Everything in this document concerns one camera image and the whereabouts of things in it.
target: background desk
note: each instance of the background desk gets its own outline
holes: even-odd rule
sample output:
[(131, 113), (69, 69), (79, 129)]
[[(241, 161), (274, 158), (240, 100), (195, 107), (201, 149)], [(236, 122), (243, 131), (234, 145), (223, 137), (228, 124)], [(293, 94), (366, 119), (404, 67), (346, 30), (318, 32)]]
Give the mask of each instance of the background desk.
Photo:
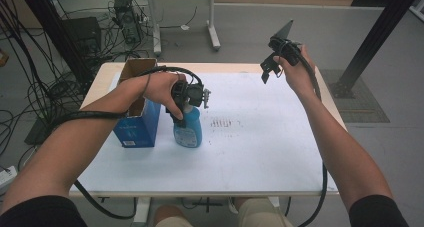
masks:
[[(155, 5), (153, 0), (147, 0), (149, 4), (150, 16), (153, 25), (153, 52), (159, 56), (162, 52), (161, 42), (160, 42), (160, 27), (156, 21), (155, 17)], [(209, 34), (212, 40), (212, 46), (218, 50), (221, 47), (219, 43), (218, 35), (216, 34), (215, 25), (214, 25), (214, 2), (215, 0), (209, 1), (209, 20), (206, 21), (209, 29)]]
[[(200, 109), (202, 145), (177, 145), (172, 120), (162, 107), (154, 148), (125, 149), (110, 134), (79, 178), (89, 192), (151, 197), (320, 193), (321, 158), (303, 108), (284, 76), (271, 77), (264, 85), (259, 64), (167, 65), (194, 71), (212, 91), (210, 108)], [(83, 105), (106, 94), (123, 66), (104, 64)], [(318, 78), (325, 104), (340, 121), (319, 73)], [(331, 178), (328, 191), (337, 193)]]

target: person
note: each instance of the person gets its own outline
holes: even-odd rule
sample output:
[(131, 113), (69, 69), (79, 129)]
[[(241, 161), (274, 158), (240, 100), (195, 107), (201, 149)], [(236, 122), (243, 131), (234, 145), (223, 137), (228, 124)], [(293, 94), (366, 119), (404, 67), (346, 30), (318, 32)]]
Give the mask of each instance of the person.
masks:
[[(302, 46), (301, 53), (311, 66), (315, 66), (305, 46)], [(337, 184), (351, 225), (408, 226), (377, 164), (317, 98), (301, 63), (291, 66), (278, 56), (274, 61), (283, 67), (288, 84), (305, 109), (319, 152)], [(164, 104), (181, 119), (182, 113), (169, 94), (177, 76), (156, 73), (150, 78), (148, 85), (147, 77), (124, 81), (82, 110), (121, 113), (145, 91), (146, 98)], [(86, 226), (68, 199), (69, 190), (115, 124), (115, 120), (81, 119), (57, 128), (10, 186), (4, 199), (0, 226), (43, 226), (41, 223), (46, 226)], [(266, 199), (236, 198), (235, 207), (239, 212), (240, 226), (290, 226)], [(157, 227), (191, 226), (174, 206), (161, 206), (154, 222)]]

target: blue bottle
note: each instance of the blue bottle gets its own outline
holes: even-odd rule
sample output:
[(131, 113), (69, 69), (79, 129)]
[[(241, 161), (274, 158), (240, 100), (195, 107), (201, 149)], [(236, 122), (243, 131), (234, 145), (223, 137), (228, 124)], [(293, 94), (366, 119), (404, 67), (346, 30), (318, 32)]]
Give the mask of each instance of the blue bottle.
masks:
[(200, 111), (186, 103), (183, 115), (186, 127), (179, 127), (174, 124), (175, 141), (184, 147), (199, 147), (200, 143), (202, 143), (202, 127), (199, 120)]

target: person's leg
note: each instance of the person's leg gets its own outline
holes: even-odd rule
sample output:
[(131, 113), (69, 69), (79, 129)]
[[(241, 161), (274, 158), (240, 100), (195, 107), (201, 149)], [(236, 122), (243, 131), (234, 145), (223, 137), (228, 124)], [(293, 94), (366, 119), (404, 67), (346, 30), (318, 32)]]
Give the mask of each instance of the person's leg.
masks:
[(160, 206), (153, 219), (155, 227), (193, 227), (186, 219), (183, 212), (175, 206)]
[(268, 198), (236, 198), (234, 202), (239, 212), (239, 227), (293, 226)]

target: person's left arm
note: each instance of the person's left arm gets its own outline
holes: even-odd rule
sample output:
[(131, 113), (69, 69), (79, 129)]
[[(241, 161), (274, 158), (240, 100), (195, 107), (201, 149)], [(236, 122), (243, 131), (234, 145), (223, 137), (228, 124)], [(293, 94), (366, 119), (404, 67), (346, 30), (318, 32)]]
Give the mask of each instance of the person's left arm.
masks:
[[(81, 111), (122, 113), (144, 93), (146, 98), (165, 105), (177, 118), (182, 119), (182, 113), (170, 94), (178, 76), (155, 73), (150, 75), (150, 80), (148, 78), (142, 76), (126, 80)], [(13, 181), (1, 213), (39, 196), (68, 197), (72, 184), (94, 159), (117, 121), (78, 119), (59, 126)]]

